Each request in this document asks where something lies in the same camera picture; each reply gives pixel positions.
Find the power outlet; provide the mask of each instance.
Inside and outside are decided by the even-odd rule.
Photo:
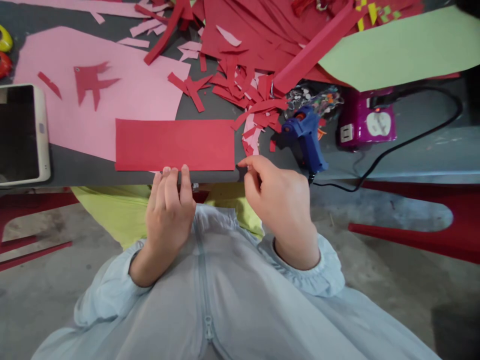
[[[354,126],[353,124],[348,124],[340,128],[340,142],[347,143],[354,139]]]

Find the zipper pull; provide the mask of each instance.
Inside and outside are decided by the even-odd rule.
[[[214,332],[212,331],[212,317],[205,316],[205,325],[206,325],[206,339],[208,341],[214,338]]]

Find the hand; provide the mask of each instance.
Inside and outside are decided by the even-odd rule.
[[[130,265],[130,277],[141,287],[156,282],[174,261],[187,241],[197,204],[193,199],[190,171],[181,168],[180,194],[177,190],[179,171],[165,167],[156,173],[146,208],[146,243]]]
[[[310,190],[307,178],[276,167],[261,155],[249,156],[238,164],[248,167],[245,195],[248,203],[275,235],[275,250],[290,266],[299,270],[320,261],[317,229],[310,218]]]

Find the glue gun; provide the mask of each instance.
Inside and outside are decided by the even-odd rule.
[[[310,173],[308,182],[313,181],[315,174],[329,168],[320,150],[318,140],[320,116],[310,105],[302,106],[293,117],[289,118],[282,126],[281,133],[289,145],[298,140],[303,162]]]

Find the concrete floor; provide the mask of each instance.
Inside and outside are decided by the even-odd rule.
[[[314,187],[311,214],[338,251],[350,287],[444,360],[480,359],[480,266],[347,231],[349,222],[440,230],[452,221],[446,207],[373,190]],[[0,360],[29,359],[49,333],[69,321],[100,266],[121,252],[80,204],[16,219],[3,240],[38,232],[73,246],[0,272]]]

